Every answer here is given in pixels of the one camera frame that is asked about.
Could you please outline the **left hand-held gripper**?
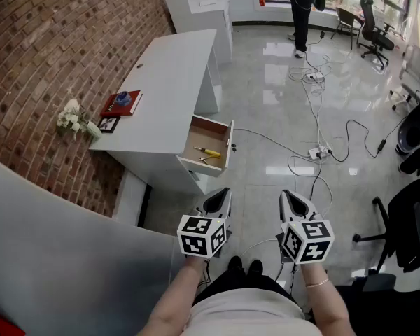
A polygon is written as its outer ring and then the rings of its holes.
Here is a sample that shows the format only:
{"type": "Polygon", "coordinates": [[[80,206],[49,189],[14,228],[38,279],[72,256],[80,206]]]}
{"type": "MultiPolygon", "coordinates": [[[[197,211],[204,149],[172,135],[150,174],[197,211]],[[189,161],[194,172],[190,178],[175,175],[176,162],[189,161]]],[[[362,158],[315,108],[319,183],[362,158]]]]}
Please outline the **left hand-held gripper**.
{"type": "Polygon", "coordinates": [[[231,234],[232,190],[220,188],[198,200],[184,214],[177,228],[182,254],[200,258],[218,257],[231,234]]]}

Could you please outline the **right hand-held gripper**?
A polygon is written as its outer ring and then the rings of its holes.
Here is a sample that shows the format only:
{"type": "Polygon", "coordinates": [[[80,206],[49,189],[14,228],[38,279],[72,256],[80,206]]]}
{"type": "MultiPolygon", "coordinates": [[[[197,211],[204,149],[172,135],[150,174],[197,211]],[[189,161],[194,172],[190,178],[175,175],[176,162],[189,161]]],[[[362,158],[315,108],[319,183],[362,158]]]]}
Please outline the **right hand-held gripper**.
{"type": "Polygon", "coordinates": [[[331,249],[335,236],[328,220],[306,197],[282,190],[279,197],[282,233],[279,242],[283,263],[321,263],[331,249]]]}

